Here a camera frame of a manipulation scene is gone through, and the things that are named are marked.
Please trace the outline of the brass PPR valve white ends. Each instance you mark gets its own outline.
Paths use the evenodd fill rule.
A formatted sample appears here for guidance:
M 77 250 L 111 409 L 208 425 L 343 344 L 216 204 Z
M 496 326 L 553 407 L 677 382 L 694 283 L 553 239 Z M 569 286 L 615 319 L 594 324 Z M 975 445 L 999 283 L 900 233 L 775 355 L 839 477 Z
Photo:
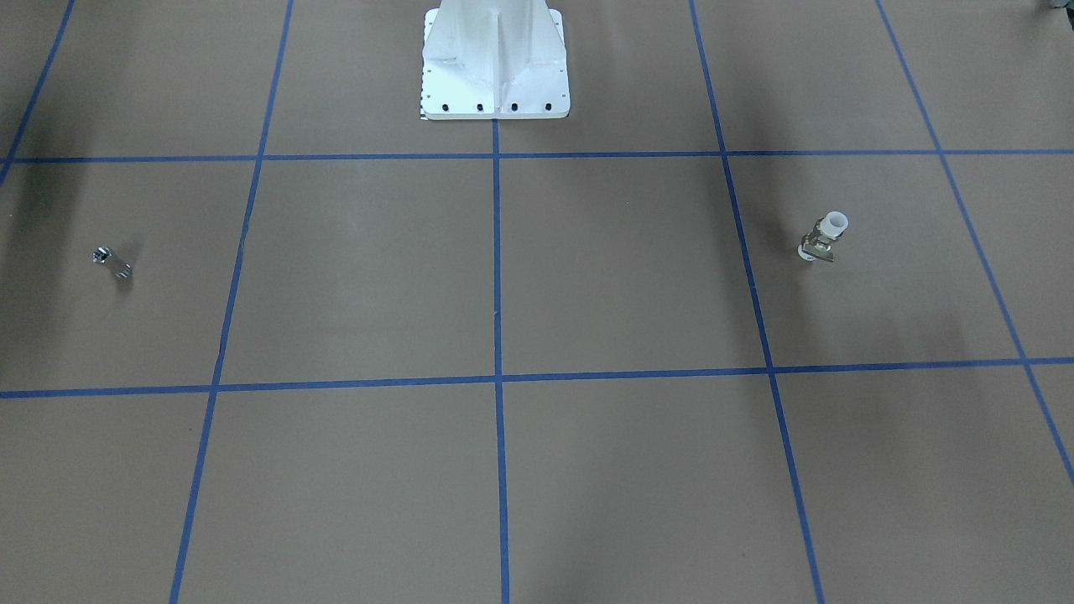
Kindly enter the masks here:
M 842 211 L 828 211 L 801 238 L 797 248 L 799 257 L 807 263 L 815 263 L 816 261 L 833 263 L 832 245 L 844 236 L 848 226 L 850 219 Z

